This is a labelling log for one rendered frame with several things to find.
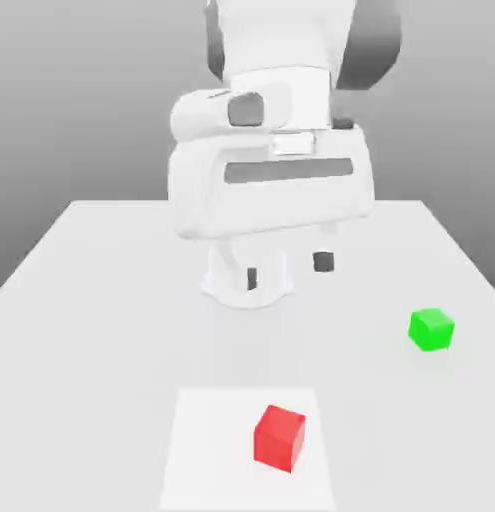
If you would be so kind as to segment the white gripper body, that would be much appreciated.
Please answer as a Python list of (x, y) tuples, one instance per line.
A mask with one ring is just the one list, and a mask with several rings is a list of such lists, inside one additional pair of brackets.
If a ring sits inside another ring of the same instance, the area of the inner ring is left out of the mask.
[(236, 133), (183, 142), (168, 197), (184, 239), (221, 239), (366, 216), (375, 203), (363, 130)]

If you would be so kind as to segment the small green cube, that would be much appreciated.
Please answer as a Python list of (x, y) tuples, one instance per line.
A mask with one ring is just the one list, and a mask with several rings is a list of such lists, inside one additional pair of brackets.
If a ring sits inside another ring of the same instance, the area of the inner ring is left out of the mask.
[(455, 322), (438, 308), (414, 311), (410, 317), (408, 336), (425, 352), (448, 349)]

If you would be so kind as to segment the small red cube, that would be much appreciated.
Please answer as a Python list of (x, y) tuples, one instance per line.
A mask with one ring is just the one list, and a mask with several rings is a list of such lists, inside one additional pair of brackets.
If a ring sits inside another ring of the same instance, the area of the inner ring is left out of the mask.
[(302, 451), (305, 431), (305, 415), (268, 405), (254, 429), (254, 460), (291, 473)]

